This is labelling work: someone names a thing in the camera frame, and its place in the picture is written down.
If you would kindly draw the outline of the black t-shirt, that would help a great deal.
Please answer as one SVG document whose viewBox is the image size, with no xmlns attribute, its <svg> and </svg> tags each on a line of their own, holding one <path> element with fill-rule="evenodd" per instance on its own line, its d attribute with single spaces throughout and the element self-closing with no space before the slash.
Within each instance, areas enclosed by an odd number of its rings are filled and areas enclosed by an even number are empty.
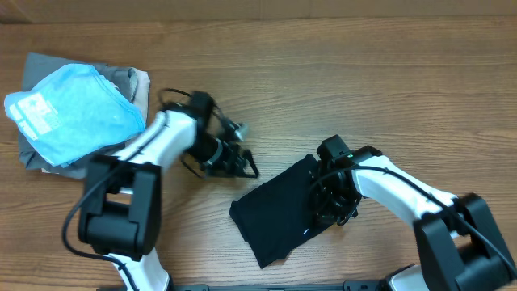
<svg viewBox="0 0 517 291">
<path fill-rule="evenodd" d="M 284 260 L 293 249 L 330 227 L 309 210 L 309 186 L 317 169 L 311 154 L 231 204 L 229 215 L 258 265 Z"/>
</svg>

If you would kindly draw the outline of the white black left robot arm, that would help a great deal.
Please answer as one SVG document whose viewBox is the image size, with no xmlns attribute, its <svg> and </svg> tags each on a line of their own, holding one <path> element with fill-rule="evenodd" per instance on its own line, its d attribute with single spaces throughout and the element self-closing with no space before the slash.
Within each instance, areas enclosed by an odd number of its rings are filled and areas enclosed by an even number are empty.
<svg viewBox="0 0 517 291">
<path fill-rule="evenodd" d="M 112 263 L 127 290 L 171 290 L 156 242 L 162 221 L 162 175 L 185 154 L 205 175 L 255 179 L 252 154 L 238 144 L 240 125 L 221 119 L 225 133 L 207 130 L 217 106 L 209 96 L 166 103 L 154 123 L 127 149 L 98 155 L 88 166 L 84 194 L 73 208 L 78 238 L 92 259 Z"/>
</svg>

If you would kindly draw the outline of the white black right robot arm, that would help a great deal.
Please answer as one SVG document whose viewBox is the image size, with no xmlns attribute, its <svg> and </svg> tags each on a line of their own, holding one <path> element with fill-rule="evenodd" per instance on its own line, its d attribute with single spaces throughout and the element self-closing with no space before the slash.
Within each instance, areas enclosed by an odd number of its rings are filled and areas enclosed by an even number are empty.
<svg viewBox="0 0 517 291">
<path fill-rule="evenodd" d="M 362 199 L 373 199 L 411 227 L 418 249 L 419 264 L 346 290 L 497 290 L 515 280 L 515 261 L 479 195 L 433 188 L 378 149 L 351 150 L 338 137 L 323 141 L 317 155 L 309 205 L 320 222 L 342 226 Z"/>
</svg>

